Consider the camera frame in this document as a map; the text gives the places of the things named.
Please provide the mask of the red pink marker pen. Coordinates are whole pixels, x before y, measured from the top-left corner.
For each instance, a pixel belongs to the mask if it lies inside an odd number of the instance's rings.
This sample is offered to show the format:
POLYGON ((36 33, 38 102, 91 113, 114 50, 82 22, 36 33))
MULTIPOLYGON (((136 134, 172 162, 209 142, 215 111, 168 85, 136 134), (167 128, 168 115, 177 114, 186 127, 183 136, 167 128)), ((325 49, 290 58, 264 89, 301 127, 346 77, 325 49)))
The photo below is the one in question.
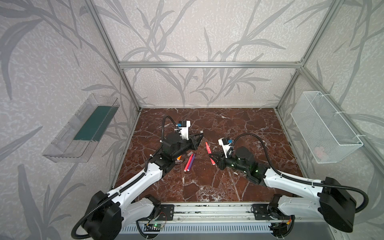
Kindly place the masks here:
MULTIPOLYGON (((212 151, 211 151, 211 148, 210 148, 209 144, 207 142, 205 142, 205 144, 206 144, 206 149, 207 149, 208 154, 211 154, 212 151)), ((216 164, 215 161, 212 158, 210 158, 210 160, 211 160, 212 165, 216 164)))

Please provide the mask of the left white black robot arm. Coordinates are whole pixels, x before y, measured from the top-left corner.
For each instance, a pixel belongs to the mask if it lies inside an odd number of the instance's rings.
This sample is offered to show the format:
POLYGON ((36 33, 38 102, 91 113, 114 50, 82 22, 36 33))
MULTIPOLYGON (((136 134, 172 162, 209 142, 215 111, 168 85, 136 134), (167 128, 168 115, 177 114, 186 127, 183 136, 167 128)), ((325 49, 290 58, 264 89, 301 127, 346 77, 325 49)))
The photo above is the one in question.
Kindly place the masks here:
POLYGON ((107 193, 99 191, 92 196, 85 215, 73 227, 71 237, 114 240, 126 225, 155 217, 160 201, 153 197, 140 201, 136 198, 168 174, 179 156, 197 150, 203 137, 203 133, 191 134, 188 139, 183 139, 179 133, 168 134, 139 173, 107 193))

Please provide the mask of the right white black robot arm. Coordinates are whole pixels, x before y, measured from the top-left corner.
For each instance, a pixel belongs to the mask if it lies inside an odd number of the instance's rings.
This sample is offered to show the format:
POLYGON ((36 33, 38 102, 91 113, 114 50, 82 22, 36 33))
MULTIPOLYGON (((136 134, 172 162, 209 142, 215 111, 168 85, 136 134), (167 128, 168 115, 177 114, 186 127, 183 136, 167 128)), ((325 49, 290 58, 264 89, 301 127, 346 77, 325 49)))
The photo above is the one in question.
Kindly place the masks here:
POLYGON ((209 156, 220 169, 241 171, 253 184, 291 193, 291 197, 276 195, 269 203, 269 213, 274 218, 318 218, 337 230, 351 233, 356 213, 364 210, 369 203, 364 191, 342 186, 333 178, 311 180, 259 164, 245 147, 237 149, 231 157, 223 151, 210 153, 209 156))

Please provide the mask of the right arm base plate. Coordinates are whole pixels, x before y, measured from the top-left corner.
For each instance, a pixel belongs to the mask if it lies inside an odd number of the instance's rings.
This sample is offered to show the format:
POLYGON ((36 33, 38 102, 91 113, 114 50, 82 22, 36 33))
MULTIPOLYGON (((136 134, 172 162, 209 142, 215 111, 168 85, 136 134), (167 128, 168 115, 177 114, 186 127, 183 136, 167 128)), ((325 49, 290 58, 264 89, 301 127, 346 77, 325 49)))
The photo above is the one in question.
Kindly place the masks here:
POLYGON ((268 210, 269 204, 252 204, 251 213, 254 214, 255 220, 279 220, 279 217, 274 217, 268 210))

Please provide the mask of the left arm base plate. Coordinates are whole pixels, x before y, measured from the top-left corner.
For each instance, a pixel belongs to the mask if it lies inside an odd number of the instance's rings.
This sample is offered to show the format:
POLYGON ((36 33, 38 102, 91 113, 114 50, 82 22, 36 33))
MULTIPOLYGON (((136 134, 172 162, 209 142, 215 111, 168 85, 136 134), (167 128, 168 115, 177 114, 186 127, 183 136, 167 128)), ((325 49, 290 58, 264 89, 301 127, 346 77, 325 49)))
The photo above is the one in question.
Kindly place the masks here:
POLYGON ((172 221, 175 213, 175 205, 161 204, 156 205, 148 217, 144 217, 141 221, 157 220, 172 221))

